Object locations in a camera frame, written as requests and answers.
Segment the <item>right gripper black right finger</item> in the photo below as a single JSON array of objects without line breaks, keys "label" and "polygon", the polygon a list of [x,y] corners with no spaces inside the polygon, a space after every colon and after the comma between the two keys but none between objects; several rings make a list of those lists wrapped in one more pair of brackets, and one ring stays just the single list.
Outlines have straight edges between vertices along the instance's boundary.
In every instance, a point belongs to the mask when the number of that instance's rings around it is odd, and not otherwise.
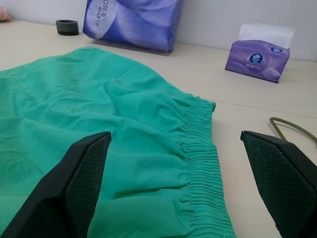
[{"label": "right gripper black right finger", "polygon": [[293,143],[242,131],[259,194],[282,238],[317,238],[317,166]]}]

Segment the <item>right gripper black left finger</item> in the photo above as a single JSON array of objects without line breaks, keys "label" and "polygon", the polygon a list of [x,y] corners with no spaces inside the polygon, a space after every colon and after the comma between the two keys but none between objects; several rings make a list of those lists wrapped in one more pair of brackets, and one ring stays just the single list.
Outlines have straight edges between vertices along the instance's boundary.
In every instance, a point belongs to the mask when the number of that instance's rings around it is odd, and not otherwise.
[{"label": "right gripper black left finger", "polygon": [[0,238],[87,238],[110,142],[111,133],[100,132],[73,143]]}]

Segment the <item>olive wire hanger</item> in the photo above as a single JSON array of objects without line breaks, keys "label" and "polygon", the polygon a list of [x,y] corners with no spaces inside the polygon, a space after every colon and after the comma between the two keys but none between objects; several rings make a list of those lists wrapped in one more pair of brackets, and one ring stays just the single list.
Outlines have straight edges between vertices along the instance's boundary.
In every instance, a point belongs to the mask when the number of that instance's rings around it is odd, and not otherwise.
[{"label": "olive wire hanger", "polygon": [[308,138],[310,138],[316,145],[317,145],[317,137],[314,136],[313,134],[311,134],[309,131],[305,130],[304,128],[298,126],[297,124],[294,124],[290,121],[281,119],[281,118],[276,118],[276,117],[271,117],[269,119],[271,125],[273,126],[273,128],[275,129],[276,133],[279,135],[279,137],[284,140],[287,141],[286,137],[284,136],[284,134],[282,133],[282,131],[279,129],[279,127],[277,126],[276,122],[280,122],[283,123],[289,127],[292,127],[295,130],[298,130],[299,132],[303,133],[305,136],[307,136]]}]

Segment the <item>teal green garment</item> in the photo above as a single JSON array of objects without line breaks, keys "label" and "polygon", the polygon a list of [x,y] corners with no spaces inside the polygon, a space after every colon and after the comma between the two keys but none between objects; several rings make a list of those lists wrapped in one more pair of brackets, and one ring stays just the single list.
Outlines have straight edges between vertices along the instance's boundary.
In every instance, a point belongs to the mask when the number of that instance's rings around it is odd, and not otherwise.
[{"label": "teal green garment", "polygon": [[144,64],[98,48],[0,71],[0,234],[71,144],[109,131],[88,238],[236,238],[211,137],[214,110]]}]

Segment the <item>small purple tissue pack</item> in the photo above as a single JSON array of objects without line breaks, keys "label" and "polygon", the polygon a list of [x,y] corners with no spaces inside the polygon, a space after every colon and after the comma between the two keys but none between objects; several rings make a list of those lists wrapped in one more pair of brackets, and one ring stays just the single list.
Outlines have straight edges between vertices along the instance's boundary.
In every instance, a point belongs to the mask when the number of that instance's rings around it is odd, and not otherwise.
[{"label": "small purple tissue pack", "polygon": [[241,25],[225,69],[277,83],[290,58],[295,28],[265,24]]}]

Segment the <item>purple tissue multipack bag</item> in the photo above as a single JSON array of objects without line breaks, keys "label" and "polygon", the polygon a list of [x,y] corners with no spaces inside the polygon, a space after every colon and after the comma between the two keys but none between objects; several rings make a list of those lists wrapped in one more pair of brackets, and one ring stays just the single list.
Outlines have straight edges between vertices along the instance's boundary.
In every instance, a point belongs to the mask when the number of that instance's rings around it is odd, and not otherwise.
[{"label": "purple tissue multipack bag", "polygon": [[87,0],[83,33],[154,51],[173,51],[184,0]]}]

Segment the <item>pink fluffy cloth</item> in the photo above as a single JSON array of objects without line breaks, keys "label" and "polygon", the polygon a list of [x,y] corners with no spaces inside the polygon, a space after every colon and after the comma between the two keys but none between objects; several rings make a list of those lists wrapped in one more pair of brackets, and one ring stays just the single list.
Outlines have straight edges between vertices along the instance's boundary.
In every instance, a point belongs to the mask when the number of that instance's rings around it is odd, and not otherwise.
[{"label": "pink fluffy cloth", "polygon": [[0,6],[0,22],[2,21],[10,21],[11,16],[9,15],[7,9],[3,6]]}]

